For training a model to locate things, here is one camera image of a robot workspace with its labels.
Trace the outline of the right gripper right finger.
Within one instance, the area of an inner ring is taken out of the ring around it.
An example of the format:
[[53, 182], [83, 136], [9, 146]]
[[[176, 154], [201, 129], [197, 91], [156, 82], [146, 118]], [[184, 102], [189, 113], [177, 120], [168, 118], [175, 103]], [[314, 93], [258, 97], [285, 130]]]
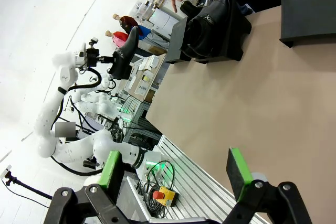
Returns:
[[228, 150], [226, 173], [236, 205], [224, 223], [250, 223], [256, 213], [266, 213], [272, 223], [312, 223], [297, 186], [273, 186], [264, 174], [250, 172], [238, 148]]

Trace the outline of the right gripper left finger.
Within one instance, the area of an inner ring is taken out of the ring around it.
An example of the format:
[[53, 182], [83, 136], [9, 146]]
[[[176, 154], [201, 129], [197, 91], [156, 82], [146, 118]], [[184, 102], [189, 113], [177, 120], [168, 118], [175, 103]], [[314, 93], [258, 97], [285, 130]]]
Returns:
[[132, 223], [116, 205], [124, 167], [120, 152], [110, 152], [97, 183], [79, 191], [58, 188], [51, 200], [44, 223], [84, 223], [98, 217], [101, 223]]

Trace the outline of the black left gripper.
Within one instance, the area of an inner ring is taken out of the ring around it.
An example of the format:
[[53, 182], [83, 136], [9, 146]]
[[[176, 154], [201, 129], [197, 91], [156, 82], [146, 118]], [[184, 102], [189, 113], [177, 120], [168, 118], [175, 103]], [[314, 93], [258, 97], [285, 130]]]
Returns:
[[88, 48], [86, 49], [85, 54], [85, 66], [86, 67], [96, 67], [97, 62], [101, 63], [114, 63], [114, 57], [102, 56], [99, 59], [99, 49], [96, 48]]

